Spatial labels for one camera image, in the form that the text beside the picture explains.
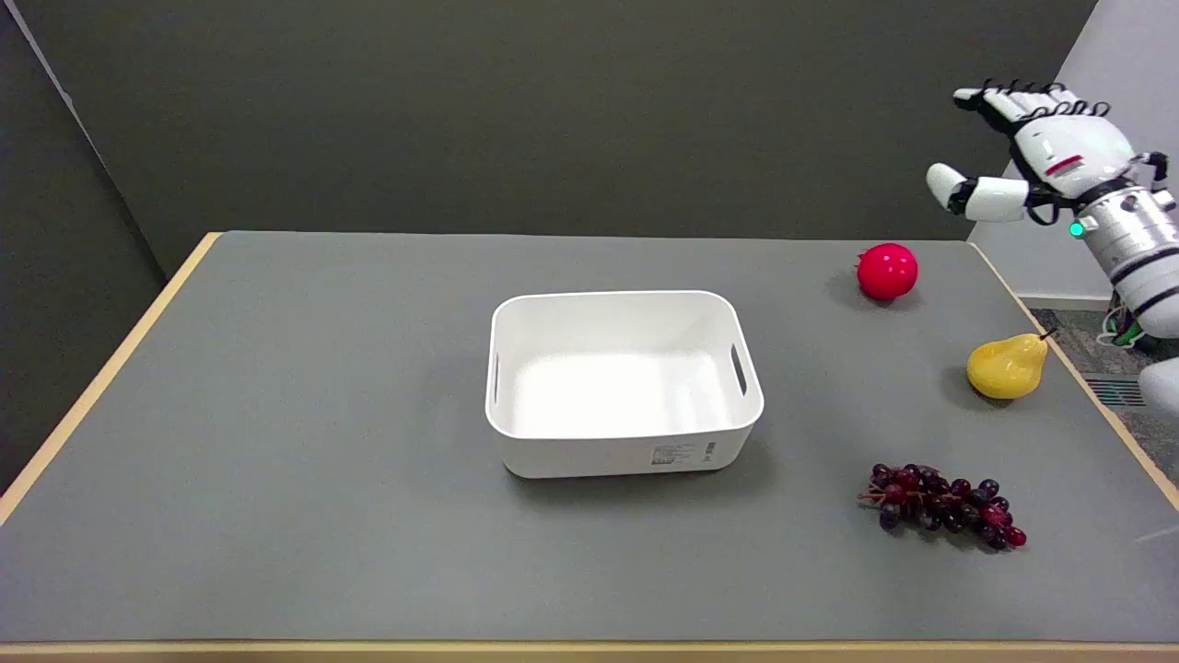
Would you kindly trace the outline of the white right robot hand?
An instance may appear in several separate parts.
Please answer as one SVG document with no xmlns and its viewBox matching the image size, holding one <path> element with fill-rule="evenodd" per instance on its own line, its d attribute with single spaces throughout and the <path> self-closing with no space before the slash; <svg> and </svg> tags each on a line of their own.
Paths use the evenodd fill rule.
<svg viewBox="0 0 1179 663">
<path fill-rule="evenodd" d="M 1168 157 L 1138 152 L 1107 122 L 1108 101 L 1087 101 L 1061 83 L 986 80 L 981 87 L 956 88 L 956 109 L 977 113 L 1010 143 L 1017 178 L 967 177 L 936 163 L 926 184 L 948 214 L 968 221 L 1008 223 L 1025 215 L 1052 227 L 1063 209 L 1078 214 L 1106 193 L 1137 186 L 1137 168 L 1153 168 L 1150 196 L 1162 210 L 1175 199 L 1167 192 Z"/>
</svg>

